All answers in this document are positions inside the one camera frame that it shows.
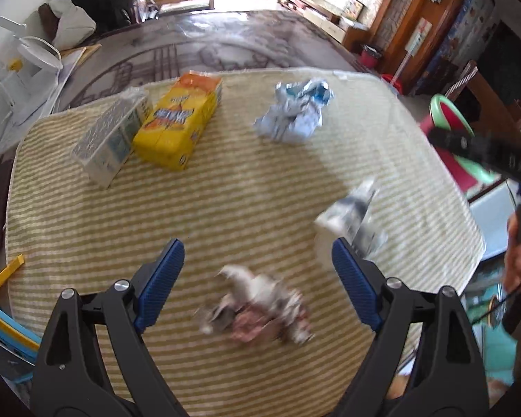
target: metal screw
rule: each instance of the metal screw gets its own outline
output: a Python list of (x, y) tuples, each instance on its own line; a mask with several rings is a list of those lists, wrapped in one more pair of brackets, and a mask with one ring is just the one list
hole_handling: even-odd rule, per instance
[(61, 293), (61, 297), (64, 298), (65, 300), (70, 299), (73, 295), (75, 295), (75, 291), (73, 290), (73, 288), (66, 288)]
[(386, 281), (386, 285), (390, 288), (401, 288), (401, 286), (403, 285), (403, 282), (400, 281), (397, 277), (390, 277)]
[(453, 298), (454, 296), (457, 296), (456, 289), (453, 287), (450, 287), (449, 285), (446, 285), (442, 289), (442, 293), (445, 294), (448, 298)]
[(115, 291), (125, 291), (129, 288), (129, 281), (122, 279), (114, 284)]

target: blue rubber fingertip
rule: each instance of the blue rubber fingertip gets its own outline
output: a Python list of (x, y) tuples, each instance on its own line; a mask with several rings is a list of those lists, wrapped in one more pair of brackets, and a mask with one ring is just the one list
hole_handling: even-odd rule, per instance
[(146, 328), (156, 323), (175, 280), (182, 270), (184, 259), (183, 243), (176, 239), (162, 259), (158, 261), (156, 270), (139, 297), (139, 311), (133, 323), (138, 333), (142, 334)]
[(377, 332), (383, 323), (378, 314), (377, 294), (340, 239), (332, 246), (332, 263), (359, 319)]

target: framed picture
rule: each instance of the framed picture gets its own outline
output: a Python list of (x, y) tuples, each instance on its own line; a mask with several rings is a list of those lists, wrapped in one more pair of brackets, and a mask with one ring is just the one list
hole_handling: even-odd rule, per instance
[(357, 20), (363, 10), (364, 5), (359, 0), (347, 0), (343, 15), (351, 20)]

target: human hand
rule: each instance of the human hand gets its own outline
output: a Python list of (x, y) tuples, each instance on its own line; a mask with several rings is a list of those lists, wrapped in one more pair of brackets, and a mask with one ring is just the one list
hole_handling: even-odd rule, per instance
[(519, 221), (517, 214), (510, 216), (507, 222), (508, 244), (504, 266), (503, 286), (507, 293), (511, 293), (521, 285), (521, 243), (517, 240)]

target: black cable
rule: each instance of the black cable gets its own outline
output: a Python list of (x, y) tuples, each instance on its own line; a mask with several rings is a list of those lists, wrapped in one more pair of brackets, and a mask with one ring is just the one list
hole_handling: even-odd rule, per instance
[(484, 320), (488, 315), (496, 312), (501, 306), (504, 305), (504, 303), (513, 297), (514, 295), (518, 294), (521, 291), (521, 283), (517, 286), (515, 290), (513, 290), (510, 294), (508, 294), (503, 300), (501, 300), (498, 304), (496, 304), (492, 309), (490, 309), (488, 312), (486, 312), (481, 317), (478, 317), (477, 319), (471, 321), (471, 326), (474, 326), (477, 323), (480, 323), (482, 320)]

